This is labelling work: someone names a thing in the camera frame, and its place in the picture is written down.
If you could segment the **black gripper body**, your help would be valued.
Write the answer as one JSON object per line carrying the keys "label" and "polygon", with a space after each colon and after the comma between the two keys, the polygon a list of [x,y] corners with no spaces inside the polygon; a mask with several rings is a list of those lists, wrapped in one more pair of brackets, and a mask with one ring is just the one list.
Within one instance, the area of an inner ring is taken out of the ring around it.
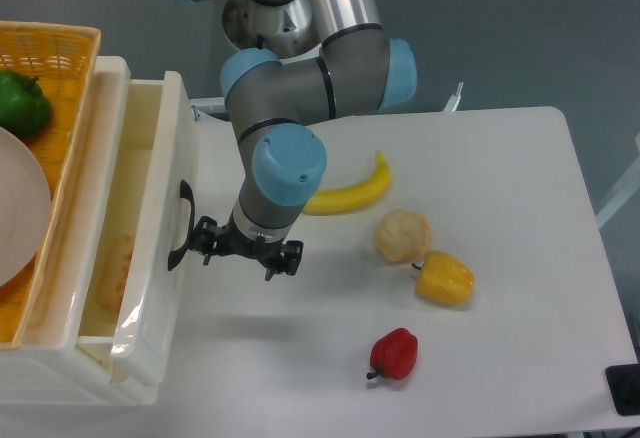
{"label": "black gripper body", "polygon": [[233,222],[221,228],[214,246],[215,256],[237,255],[259,262],[269,262],[283,253],[283,241],[268,243],[263,238],[251,239],[239,231]]}

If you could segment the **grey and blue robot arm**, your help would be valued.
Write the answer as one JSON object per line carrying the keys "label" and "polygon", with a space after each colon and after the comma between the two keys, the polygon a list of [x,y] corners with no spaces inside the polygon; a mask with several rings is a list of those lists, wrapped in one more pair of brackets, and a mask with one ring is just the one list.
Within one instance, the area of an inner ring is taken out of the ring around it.
{"label": "grey and blue robot arm", "polygon": [[[252,1],[282,8],[296,0]],[[295,274],[303,245],[288,234],[327,164],[312,125],[382,110],[415,94],[412,50],[386,35],[375,0],[306,1],[319,39],[315,57],[285,63],[259,39],[224,63],[220,84],[245,178],[225,225],[190,217],[185,242],[169,254],[170,268],[194,251],[253,259],[271,276]]]}

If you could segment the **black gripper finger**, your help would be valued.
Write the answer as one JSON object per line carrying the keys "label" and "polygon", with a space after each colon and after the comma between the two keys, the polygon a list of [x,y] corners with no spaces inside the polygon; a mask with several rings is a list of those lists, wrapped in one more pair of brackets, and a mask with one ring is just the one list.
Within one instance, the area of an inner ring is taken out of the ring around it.
{"label": "black gripper finger", "polygon": [[189,249],[202,256],[208,266],[212,257],[226,251],[226,228],[209,216],[201,216],[192,231]]}
{"label": "black gripper finger", "polygon": [[284,243],[276,243],[269,249],[264,260],[265,280],[270,281],[275,275],[285,274],[295,276],[304,250],[304,243],[299,240],[289,240]]}

